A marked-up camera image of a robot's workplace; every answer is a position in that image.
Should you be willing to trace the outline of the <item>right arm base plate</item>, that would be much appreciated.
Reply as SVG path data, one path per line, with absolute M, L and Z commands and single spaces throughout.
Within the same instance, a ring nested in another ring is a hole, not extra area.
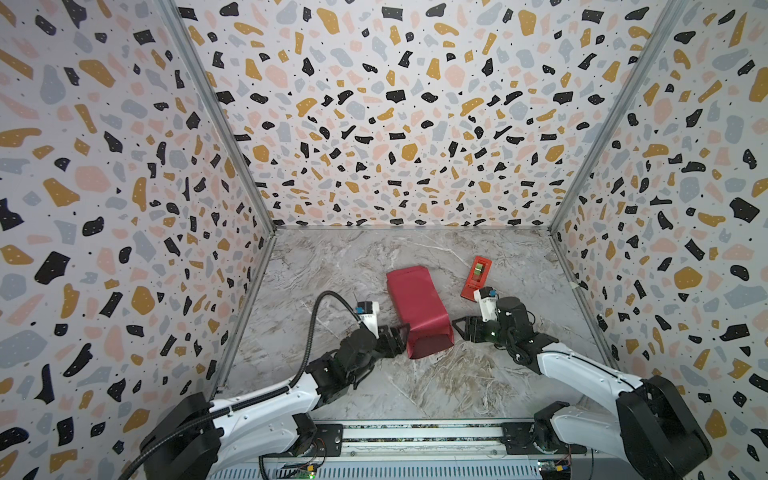
M 510 421 L 501 424 L 501 443 L 508 455 L 565 455 L 586 454 L 588 449 L 560 440 L 552 425 L 555 413 L 570 404 L 555 401 L 537 412 L 532 420 Z

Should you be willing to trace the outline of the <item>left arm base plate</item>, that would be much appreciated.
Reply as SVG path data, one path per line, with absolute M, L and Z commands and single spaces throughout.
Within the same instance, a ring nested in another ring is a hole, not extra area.
M 344 425 L 342 423 L 319 423 L 307 433 L 301 433 L 282 452 L 267 454 L 267 458 L 310 459 L 339 457 L 342 453 Z

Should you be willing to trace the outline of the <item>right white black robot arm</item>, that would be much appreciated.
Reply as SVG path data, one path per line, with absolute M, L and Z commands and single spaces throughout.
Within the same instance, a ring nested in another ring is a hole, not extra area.
M 577 353 L 537 331 L 517 297 L 483 289 L 476 301 L 480 315 L 452 323 L 463 340 L 490 343 L 517 365 L 569 385 L 601 408 L 555 401 L 537 412 L 526 441 L 539 452 L 583 446 L 625 461 L 644 479 L 682 479 L 711 457 L 705 432 L 665 377 L 641 378 Z

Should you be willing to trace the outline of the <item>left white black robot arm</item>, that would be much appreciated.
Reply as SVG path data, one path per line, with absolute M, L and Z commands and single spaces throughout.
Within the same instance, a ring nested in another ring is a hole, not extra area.
M 205 479 L 246 460 L 304 454 L 317 434 L 311 412 L 356 389 L 378 360 L 402 354 L 409 330 L 381 326 L 372 333 L 361 326 L 309 362 L 297 381 L 217 401 L 187 396 L 142 441 L 146 477 Z

